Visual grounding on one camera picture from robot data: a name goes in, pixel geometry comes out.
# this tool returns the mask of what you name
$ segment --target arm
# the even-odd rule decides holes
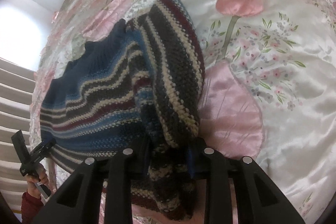
[[[39,173],[41,183],[48,186],[48,176],[42,164],[39,165],[37,171]],[[33,221],[33,218],[43,207],[43,203],[41,201],[41,193],[34,184],[35,182],[38,182],[38,179],[29,175],[27,175],[25,178],[28,183],[28,188],[27,192],[23,193],[22,195],[22,224],[30,224]]]

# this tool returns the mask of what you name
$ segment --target hand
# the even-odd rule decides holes
[[[39,164],[36,171],[39,174],[41,183],[44,184],[44,185],[46,185],[46,186],[48,186],[49,180],[48,180],[48,176],[46,174],[46,171],[45,171],[43,165]],[[41,197],[41,193],[36,188],[36,186],[34,184],[34,183],[39,182],[39,180],[37,178],[33,177],[33,176],[30,176],[30,175],[26,175],[25,178],[26,178],[27,183],[28,183],[27,193],[29,195],[31,195],[32,197],[34,197],[34,198],[40,198]]]

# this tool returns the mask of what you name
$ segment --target wrist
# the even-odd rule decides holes
[[[36,189],[27,189],[27,193],[32,196],[33,198],[37,198],[40,199],[41,198],[41,193],[38,193],[38,191],[36,191]]]

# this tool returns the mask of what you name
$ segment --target maroon sleeve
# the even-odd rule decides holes
[[[41,198],[34,198],[27,192],[23,193],[21,204],[22,224],[30,224],[42,207]]]

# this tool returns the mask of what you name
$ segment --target round metal bolt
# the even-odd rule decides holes
[[[87,165],[93,164],[94,162],[95,162],[95,159],[94,159],[94,158],[87,158],[87,159],[85,160],[85,163],[86,163]]]
[[[132,154],[133,153],[133,149],[132,148],[126,148],[126,149],[124,149],[124,151],[123,151],[123,154],[124,155],[130,155],[130,154]]]
[[[251,157],[248,157],[248,156],[243,157],[243,162],[246,164],[250,164],[252,161],[253,160]]]
[[[206,149],[204,149],[204,153],[208,154],[208,155],[211,155],[215,152],[215,150],[213,150],[212,148],[210,147],[207,147]]]

